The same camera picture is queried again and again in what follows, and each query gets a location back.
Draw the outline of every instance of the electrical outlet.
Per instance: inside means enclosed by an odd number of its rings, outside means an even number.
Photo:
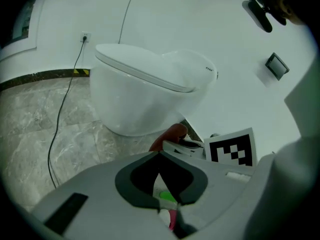
[[[90,32],[82,32],[80,42],[84,41],[84,37],[86,37],[85,42],[88,43],[90,41],[91,33]]]

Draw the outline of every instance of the black baseboard trim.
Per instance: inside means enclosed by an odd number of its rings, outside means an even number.
[[[19,76],[8,81],[0,83],[0,92],[6,89],[41,81],[48,79],[56,79],[56,78],[70,78],[70,77],[89,77],[90,70],[89,69],[56,69],[38,72],[34,74],[27,74],[23,76]]]

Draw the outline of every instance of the smart toilet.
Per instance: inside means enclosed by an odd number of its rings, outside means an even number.
[[[143,136],[185,119],[217,79],[214,64],[192,50],[158,55],[126,44],[99,44],[90,71],[95,109],[107,128]]]

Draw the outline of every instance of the white wall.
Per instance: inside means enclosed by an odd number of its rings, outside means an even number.
[[[299,138],[284,98],[307,72],[316,47],[304,26],[268,17],[273,31],[262,31],[243,1],[132,0],[122,42],[160,54],[187,48],[211,59],[219,79],[187,119],[202,138],[252,127],[259,159]],[[273,52],[290,68],[281,81],[264,66]]]
[[[90,69],[94,47],[117,43],[129,0],[46,0],[37,48],[0,62],[0,82],[39,71],[70,69],[80,50],[80,33],[92,32],[77,68]],[[296,140],[298,127],[284,98],[307,72],[316,54],[307,29],[258,28],[244,0],[132,0],[121,43],[156,53],[187,48],[206,55],[219,79],[187,119],[202,138],[253,127],[258,158]],[[277,81],[264,67],[276,52],[290,68]]]
[[[72,69],[81,48],[82,31],[91,32],[77,68],[92,67],[94,47],[117,43],[129,0],[45,0],[36,49],[0,62],[0,83],[41,71]]]

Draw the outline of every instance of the black cable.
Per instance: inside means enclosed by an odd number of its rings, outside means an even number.
[[[55,138],[56,138],[57,133],[58,133],[60,113],[61,113],[62,107],[63,107],[63,105],[64,105],[64,103],[65,103],[65,99],[66,99],[66,97],[67,97],[67,94],[68,94],[68,92],[69,92],[69,90],[70,90],[71,82],[72,82],[72,79],[74,78],[74,71],[75,71],[75,68],[76,68],[76,64],[77,64],[78,59],[79,59],[79,57],[80,57],[80,54],[81,54],[81,52],[82,52],[82,48],[84,47],[84,44],[85,44],[86,39],[87,39],[87,37],[84,36],[84,37],[83,37],[83,44],[81,45],[81,50],[80,50],[80,52],[79,52],[79,56],[78,56],[78,58],[76,59],[76,61],[75,61],[75,63],[74,63],[73,72],[72,72],[72,76],[71,76],[71,79],[70,79],[70,82],[69,82],[68,90],[66,91],[66,93],[65,93],[65,95],[64,95],[64,97],[63,97],[63,100],[62,100],[62,103],[61,103],[61,106],[60,106],[60,109],[59,109],[59,112],[58,112],[58,116],[57,116],[57,118],[56,118],[56,129],[55,129],[55,133],[54,133],[54,136],[53,136],[53,139],[52,139],[52,141],[51,141],[51,144],[50,144],[50,147],[49,147],[49,151],[48,151],[48,159],[47,159],[48,169],[49,169],[50,178],[51,178],[51,180],[52,180],[52,183],[53,183],[55,189],[57,188],[57,186],[56,186],[56,184],[55,184],[55,182],[54,182],[54,179],[53,179],[53,177],[52,177],[51,170],[50,170],[50,165],[51,165],[50,153],[51,153],[52,146],[53,146],[53,144],[54,144]],[[58,184],[58,186],[59,186],[58,178],[56,177],[55,174],[54,174],[54,176],[55,176],[56,182],[57,182],[57,184]]]
[[[121,36],[122,36],[122,30],[124,29],[124,24],[125,24],[125,20],[126,20],[126,16],[127,16],[127,12],[128,12],[128,8],[129,8],[130,3],[131,3],[131,0],[129,0],[129,3],[128,3],[128,5],[126,7],[126,10],[125,10],[125,14],[124,14],[123,22],[122,22],[122,27],[121,27],[121,32],[120,32],[120,37],[119,37],[118,44],[120,44],[120,40],[121,40]]]

